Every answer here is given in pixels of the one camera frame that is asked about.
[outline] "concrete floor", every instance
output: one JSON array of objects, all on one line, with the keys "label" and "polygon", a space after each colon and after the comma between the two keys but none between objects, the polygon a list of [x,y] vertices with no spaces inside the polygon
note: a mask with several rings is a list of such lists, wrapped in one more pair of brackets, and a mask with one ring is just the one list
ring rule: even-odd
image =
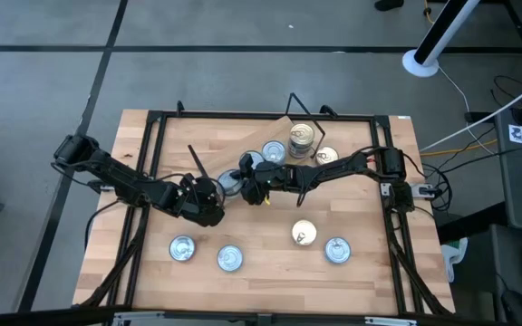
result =
[{"label": "concrete floor", "polygon": [[[105,44],[118,3],[0,0],[0,43]],[[421,0],[385,14],[374,11],[371,1],[355,0],[130,1],[117,44],[416,46],[430,27],[422,8]],[[499,5],[480,5],[451,43],[520,44]],[[79,123],[100,57],[0,53],[0,200],[6,204],[0,213],[0,312],[13,311],[21,295],[59,178],[49,162]],[[522,81],[522,55],[452,54],[440,64],[467,93],[472,110],[497,108],[489,93],[495,75]],[[329,104],[339,113],[410,115],[421,147],[464,125],[464,103],[448,80],[409,75],[399,54],[115,53],[89,135],[110,149],[123,109],[172,110],[183,100],[187,110],[281,111],[291,91],[313,111]],[[469,141],[463,135],[437,149]],[[483,154],[464,153],[455,162]],[[452,213],[464,216],[503,198],[495,158],[450,179]],[[72,185],[35,309],[71,304],[85,221],[97,198]]]}]

